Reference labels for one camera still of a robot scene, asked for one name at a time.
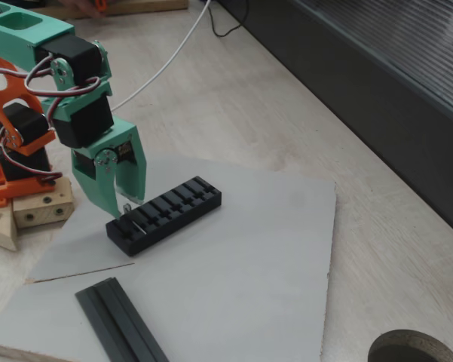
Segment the white board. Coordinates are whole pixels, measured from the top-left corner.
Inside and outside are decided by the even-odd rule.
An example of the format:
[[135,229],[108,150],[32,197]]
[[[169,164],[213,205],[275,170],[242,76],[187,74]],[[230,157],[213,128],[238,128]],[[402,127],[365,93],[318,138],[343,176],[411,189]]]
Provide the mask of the white board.
[[30,275],[76,276],[22,286],[0,345],[106,360],[74,293],[115,276],[171,362],[320,361],[334,183],[163,157],[149,160],[148,197],[197,175],[222,207],[132,259],[107,240],[109,217],[79,205]]

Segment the wooden base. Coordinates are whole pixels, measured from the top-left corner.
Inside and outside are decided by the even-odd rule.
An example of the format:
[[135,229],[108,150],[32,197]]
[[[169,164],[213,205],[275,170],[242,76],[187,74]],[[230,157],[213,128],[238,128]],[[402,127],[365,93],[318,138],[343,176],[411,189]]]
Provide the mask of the wooden base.
[[26,362],[72,362],[70,360],[57,359],[51,356],[36,354],[30,351],[21,351],[1,345],[0,356],[13,358],[14,360],[24,360]]
[[0,207],[0,246],[13,251],[18,250],[17,228],[11,202],[6,207]]
[[22,196],[0,207],[0,246],[16,251],[17,228],[67,220],[74,211],[72,187],[67,177],[57,180],[55,190]]
[[[187,9],[189,0],[116,0],[110,3],[105,15],[135,14],[152,11],[168,11]],[[30,9],[42,15],[60,20],[81,19],[87,17],[80,10],[65,8],[58,3],[51,3],[46,8]]]
[[17,228],[67,220],[74,211],[72,187],[67,177],[57,180],[55,190],[14,199]]

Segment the orange object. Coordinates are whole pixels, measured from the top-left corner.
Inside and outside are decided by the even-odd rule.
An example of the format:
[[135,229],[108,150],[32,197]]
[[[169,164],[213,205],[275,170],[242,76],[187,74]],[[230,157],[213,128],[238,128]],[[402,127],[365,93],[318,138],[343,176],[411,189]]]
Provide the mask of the orange object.
[[96,0],[96,8],[98,11],[107,10],[107,0]]
[[[0,58],[0,68],[6,68],[16,71],[15,66],[6,60]],[[25,88],[23,79],[16,78],[11,75],[5,75],[7,79],[7,87],[0,90],[0,123],[6,130],[5,133],[5,146],[21,153],[22,155],[29,156],[47,143],[55,139],[55,133],[49,130],[45,135],[39,137],[28,145],[22,144],[22,137],[10,123],[7,116],[3,111],[3,107],[12,100],[24,100],[27,105],[34,109],[36,112],[42,113],[42,107],[37,97],[28,92]],[[33,176],[26,179],[19,179],[16,181],[7,181],[3,174],[2,167],[0,166],[0,207],[6,206],[9,199],[31,195],[40,192],[49,192],[54,190],[54,186],[49,183],[43,183],[40,178],[43,176]]]
[[7,206],[8,199],[11,198],[53,190],[53,185],[42,183],[38,177],[7,181],[3,176],[2,167],[0,166],[0,207]]

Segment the wooden table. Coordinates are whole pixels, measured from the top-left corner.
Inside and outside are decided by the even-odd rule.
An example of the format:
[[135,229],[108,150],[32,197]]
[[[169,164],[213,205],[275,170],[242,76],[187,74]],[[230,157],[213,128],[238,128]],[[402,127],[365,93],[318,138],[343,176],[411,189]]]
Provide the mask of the wooden table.
[[[200,7],[75,23],[109,51],[112,105],[164,64]],[[235,24],[213,10],[220,29]],[[117,115],[137,124],[146,156],[336,181],[323,362],[366,362],[375,338],[396,329],[420,330],[453,350],[453,230],[247,31],[220,40],[203,20],[173,65]],[[49,153],[70,172],[66,147],[55,142]],[[75,194],[84,197],[77,184]],[[0,311],[59,227],[27,231],[19,253],[0,248]]]

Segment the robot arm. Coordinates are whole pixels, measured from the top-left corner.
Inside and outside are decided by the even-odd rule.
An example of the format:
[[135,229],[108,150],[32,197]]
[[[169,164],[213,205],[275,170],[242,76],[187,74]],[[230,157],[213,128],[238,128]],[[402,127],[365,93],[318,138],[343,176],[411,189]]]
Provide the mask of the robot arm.
[[[15,127],[12,111],[7,114],[3,106],[13,99],[23,99],[35,111],[28,109],[30,118],[42,110],[50,116],[60,142],[72,149],[75,178],[96,206],[116,218],[121,215],[115,186],[126,198],[139,203],[145,194],[145,156],[136,126],[113,116],[109,108],[111,71],[103,46],[76,37],[72,25],[0,2],[0,58],[5,65],[10,62],[27,72],[47,69],[59,91],[58,97],[48,97],[37,104],[29,92],[28,79],[24,84],[15,78],[19,84],[10,90],[10,99],[0,102],[5,146],[26,157],[54,138],[49,127],[38,132],[44,127],[43,122],[40,127],[38,123],[37,127],[29,127],[35,133]],[[99,79],[99,84],[85,94],[65,97],[60,93],[78,92],[92,79]],[[20,124],[28,117],[26,111],[17,110]]]

